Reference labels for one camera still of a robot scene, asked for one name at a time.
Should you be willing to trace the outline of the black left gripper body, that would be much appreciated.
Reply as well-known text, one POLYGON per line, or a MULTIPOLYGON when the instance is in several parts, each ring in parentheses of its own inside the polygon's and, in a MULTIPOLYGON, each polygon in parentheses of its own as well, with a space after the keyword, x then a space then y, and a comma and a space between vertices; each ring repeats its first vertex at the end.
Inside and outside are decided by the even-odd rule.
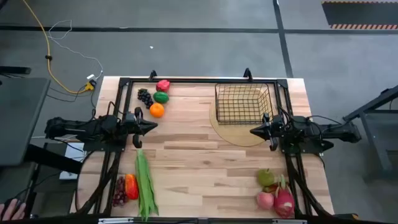
POLYGON ((136 107, 134 112, 128 111, 126 113, 126 117, 124 120, 124 124, 127 127, 127 133, 132 134, 132 143, 135 148, 142 147, 142 141, 140 140, 140 136, 142 136, 143 130, 141 127, 141 121, 143 119, 143 112, 141 107, 136 107))

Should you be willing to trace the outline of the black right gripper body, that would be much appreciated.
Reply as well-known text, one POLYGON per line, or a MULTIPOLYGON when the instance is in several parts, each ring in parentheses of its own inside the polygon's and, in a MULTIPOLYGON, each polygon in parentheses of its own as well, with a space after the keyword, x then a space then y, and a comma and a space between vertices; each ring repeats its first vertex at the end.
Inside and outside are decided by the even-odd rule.
POLYGON ((264 113, 262 120, 265 125, 265 140, 270 141, 270 150, 275 151, 279 145, 279 138, 282 137, 283 119, 281 115, 273 116, 271 119, 269 113, 264 113))

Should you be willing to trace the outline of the orange fruit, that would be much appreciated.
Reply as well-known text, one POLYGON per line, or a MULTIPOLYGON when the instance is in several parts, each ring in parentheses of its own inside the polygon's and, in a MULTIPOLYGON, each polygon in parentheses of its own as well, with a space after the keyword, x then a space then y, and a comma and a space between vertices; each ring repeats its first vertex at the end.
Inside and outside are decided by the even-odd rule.
POLYGON ((164 106, 160 103, 154 103, 151 105, 149 111, 150 114, 155 118, 161 118, 165 113, 164 106))

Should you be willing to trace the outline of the black grapes bunch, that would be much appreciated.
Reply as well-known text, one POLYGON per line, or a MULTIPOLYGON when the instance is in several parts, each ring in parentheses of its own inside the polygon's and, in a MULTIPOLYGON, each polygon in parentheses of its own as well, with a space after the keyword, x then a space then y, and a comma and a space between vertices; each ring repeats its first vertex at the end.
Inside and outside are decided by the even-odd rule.
POLYGON ((147 89, 139 89, 137 92, 137 99, 143 102, 147 109, 149 109, 154 104, 152 95, 148 92, 147 89))

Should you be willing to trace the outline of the dark green round fruit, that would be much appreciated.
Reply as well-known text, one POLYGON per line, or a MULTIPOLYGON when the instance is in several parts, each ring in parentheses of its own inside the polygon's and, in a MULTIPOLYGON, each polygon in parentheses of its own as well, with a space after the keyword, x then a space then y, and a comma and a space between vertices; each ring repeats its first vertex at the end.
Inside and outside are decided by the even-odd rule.
POLYGON ((153 94, 153 98, 157 103, 165 104, 169 101, 169 96, 166 92, 157 91, 153 94))

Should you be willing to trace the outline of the black wire basket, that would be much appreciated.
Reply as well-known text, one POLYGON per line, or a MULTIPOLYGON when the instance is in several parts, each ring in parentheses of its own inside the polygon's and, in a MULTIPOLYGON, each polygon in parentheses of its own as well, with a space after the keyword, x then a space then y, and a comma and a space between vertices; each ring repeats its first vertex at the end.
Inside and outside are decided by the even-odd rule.
POLYGON ((215 115, 219 124, 262 124, 265 114, 273 116, 268 85, 215 85, 215 115))

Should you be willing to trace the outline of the red bell pepper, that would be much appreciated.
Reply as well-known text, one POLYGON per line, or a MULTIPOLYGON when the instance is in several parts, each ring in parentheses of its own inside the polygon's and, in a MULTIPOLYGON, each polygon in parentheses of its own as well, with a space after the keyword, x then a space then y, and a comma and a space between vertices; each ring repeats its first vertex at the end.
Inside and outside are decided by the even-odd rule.
POLYGON ((170 88, 170 82, 168 80, 161 80, 157 82, 155 89, 167 93, 170 88))

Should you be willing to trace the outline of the green pear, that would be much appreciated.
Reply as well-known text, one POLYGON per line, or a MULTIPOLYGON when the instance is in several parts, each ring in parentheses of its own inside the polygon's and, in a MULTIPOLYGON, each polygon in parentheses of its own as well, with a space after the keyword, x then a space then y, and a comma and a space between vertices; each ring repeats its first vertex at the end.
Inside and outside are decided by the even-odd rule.
POLYGON ((261 186, 268 187, 275 183, 275 177, 269 169, 260 169, 257 172, 257 181, 261 186))

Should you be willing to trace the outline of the green corn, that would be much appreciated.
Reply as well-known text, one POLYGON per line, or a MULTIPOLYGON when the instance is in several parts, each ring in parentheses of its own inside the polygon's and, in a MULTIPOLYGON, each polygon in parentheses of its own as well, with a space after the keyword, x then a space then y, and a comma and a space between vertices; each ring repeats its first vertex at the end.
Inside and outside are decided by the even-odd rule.
POLYGON ((136 152, 135 169, 139 188, 139 215, 146 222, 152 213, 159 215, 159 209, 155 201, 149 163, 142 149, 138 149, 136 152))

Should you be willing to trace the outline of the pink peach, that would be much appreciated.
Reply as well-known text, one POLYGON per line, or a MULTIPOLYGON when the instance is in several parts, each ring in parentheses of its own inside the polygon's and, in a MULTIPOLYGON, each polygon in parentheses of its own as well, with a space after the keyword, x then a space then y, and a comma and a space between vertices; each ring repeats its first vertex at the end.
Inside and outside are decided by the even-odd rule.
POLYGON ((269 210, 273 207, 274 196, 271 193, 259 192, 257 197, 257 204, 261 209, 269 210))

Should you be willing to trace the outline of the pink dragon fruit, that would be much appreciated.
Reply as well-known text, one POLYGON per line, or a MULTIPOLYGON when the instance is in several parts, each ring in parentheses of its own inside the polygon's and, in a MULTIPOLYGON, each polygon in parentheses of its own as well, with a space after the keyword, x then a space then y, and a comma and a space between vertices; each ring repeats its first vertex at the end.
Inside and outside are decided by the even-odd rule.
POLYGON ((295 202, 290 187, 287 185, 284 175, 280 176, 278 187, 275 191, 274 210, 282 218, 294 216, 295 202))

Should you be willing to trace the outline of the round woven straw mat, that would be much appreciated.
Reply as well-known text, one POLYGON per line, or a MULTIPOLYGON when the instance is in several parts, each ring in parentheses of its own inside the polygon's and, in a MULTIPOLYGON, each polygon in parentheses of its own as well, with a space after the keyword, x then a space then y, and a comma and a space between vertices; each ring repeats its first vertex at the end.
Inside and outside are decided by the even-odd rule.
POLYGON ((219 124, 215 115, 215 99, 211 102, 210 106, 210 123, 218 136, 231 144, 249 147, 264 142, 263 139, 250 133, 252 128, 258 127, 261 124, 219 124))

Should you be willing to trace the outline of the white power box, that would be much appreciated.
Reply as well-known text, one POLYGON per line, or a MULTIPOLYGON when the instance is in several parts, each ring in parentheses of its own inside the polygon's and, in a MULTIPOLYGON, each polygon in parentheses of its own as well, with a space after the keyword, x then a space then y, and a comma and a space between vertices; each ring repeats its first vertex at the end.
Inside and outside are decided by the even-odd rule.
MULTIPOLYGON (((86 152, 83 150, 84 144, 82 142, 70 142, 67 145, 65 157, 71 158, 75 161, 82 162, 86 156, 86 152)), ((76 180, 77 174, 62 171, 59 175, 60 180, 76 180)))

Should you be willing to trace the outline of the red grapes bunch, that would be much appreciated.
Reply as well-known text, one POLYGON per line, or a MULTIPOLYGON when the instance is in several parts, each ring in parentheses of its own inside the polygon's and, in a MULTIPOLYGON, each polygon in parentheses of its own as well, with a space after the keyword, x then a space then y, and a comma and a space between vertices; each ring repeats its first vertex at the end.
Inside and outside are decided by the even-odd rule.
POLYGON ((115 185, 112 206, 122 207, 127 202, 127 195, 125 191, 125 178, 120 176, 115 185))

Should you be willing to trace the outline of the black desk leg beam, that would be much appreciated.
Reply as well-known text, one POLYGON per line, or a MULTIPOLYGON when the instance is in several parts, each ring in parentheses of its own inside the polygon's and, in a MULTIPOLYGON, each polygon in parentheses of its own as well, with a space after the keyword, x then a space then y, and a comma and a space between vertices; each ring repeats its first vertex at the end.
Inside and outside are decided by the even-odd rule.
POLYGON ((24 156, 26 162, 35 162, 61 171, 79 174, 83 164, 74 159, 61 156, 42 147, 29 144, 24 156))

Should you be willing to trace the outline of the dark grey desk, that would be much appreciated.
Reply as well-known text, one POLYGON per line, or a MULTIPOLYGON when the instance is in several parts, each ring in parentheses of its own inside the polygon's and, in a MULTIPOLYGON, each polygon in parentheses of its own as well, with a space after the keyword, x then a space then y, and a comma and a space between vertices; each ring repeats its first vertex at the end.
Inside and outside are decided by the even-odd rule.
POLYGON ((47 78, 0 78, 0 166, 24 160, 49 85, 47 78))

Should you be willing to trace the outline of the black flat bar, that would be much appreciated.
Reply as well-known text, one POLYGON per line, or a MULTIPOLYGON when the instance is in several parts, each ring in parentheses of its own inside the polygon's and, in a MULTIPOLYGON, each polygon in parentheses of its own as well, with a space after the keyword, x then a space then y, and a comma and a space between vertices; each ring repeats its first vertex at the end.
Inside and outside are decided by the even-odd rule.
POLYGON ((0 73, 29 75, 31 73, 31 68, 0 66, 0 73))

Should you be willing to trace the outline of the black computer mouse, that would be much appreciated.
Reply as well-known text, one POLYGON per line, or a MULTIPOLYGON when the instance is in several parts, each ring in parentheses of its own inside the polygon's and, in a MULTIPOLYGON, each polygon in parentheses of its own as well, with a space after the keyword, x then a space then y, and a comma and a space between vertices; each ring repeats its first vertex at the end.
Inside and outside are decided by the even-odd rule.
POLYGON ((9 198, 9 199, 7 199, 7 200, 4 202, 5 207, 10 206, 10 204, 11 204, 11 202, 12 202, 13 200, 16 201, 16 203, 15 203, 16 208, 20 207, 20 206, 24 203, 24 201, 21 200, 21 199, 19 199, 19 198, 9 198))

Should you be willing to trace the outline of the black mat with striped edge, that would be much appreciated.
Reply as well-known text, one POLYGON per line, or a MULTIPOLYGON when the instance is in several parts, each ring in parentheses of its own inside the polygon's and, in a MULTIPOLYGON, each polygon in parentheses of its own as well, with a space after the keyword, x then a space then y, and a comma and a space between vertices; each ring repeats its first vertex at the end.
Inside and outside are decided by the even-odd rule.
POLYGON ((398 30, 398 1, 323 1, 331 29, 398 30))

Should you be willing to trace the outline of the person's hand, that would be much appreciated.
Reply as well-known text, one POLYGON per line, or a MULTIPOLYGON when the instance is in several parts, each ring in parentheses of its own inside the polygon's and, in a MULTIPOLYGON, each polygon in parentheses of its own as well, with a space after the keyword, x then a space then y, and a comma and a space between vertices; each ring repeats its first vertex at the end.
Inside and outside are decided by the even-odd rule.
POLYGON ((21 220, 25 216, 26 203, 16 208, 16 201, 13 200, 10 206, 5 207, 4 203, 0 203, 0 221, 21 220))

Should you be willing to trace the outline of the black side table frame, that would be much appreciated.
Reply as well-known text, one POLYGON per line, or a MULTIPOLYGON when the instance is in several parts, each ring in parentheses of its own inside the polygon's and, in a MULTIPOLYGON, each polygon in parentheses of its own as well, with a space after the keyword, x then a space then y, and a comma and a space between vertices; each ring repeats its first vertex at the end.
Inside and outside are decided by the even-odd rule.
POLYGON ((398 85, 383 90, 379 96, 343 117, 344 121, 359 118, 363 124, 369 145, 377 153, 381 169, 364 179, 398 180, 398 109, 381 107, 398 102, 398 85))

